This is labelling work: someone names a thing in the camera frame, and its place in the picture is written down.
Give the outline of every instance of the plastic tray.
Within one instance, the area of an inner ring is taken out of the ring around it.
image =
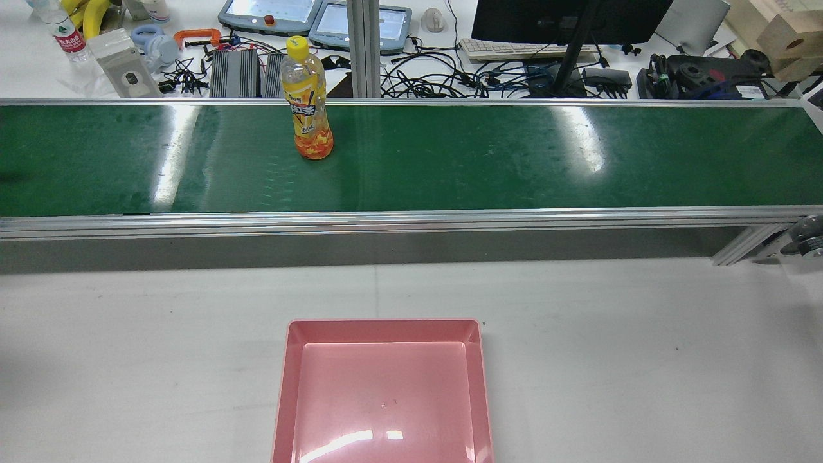
[[[477,321],[293,321],[272,462],[493,463]]]

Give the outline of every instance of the white keyboard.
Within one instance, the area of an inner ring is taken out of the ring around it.
[[[530,58],[562,58],[565,45],[509,44],[488,40],[462,39],[460,45],[472,61],[514,61]],[[594,45],[583,45],[581,54],[597,52]]]

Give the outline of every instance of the plastic bottle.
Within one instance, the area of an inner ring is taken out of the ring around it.
[[[326,115],[326,75],[323,65],[309,53],[305,37],[286,42],[288,56],[280,66],[283,93],[291,106],[297,151],[309,159],[323,159],[332,152],[334,136]]]
[[[86,61],[89,58],[86,41],[68,17],[60,0],[26,0],[26,2],[35,9],[40,20],[49,27],[52,36],[70,61]]]
[[[140,3],[143,4],[143,7],[146,9],[149,17],[156,24],[165,24],[166,22],[169,22],[171,13],[169,12],[169,6],[166,5],[165,0],[140,0]]]

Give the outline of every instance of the green conveyor belt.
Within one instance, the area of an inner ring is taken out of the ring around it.
[[[823,204],[790,107],[335,105],[323,161],[284,105],[0,106],[0,216]]]

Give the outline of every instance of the orange clamp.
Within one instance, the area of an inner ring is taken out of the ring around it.
[[[183,49],[183,39],[191,39],[192,37],[211,37],[213,47],[220,45],[220,31],[217,29],[187,29],[174,34],[174,40],[180,49]]]

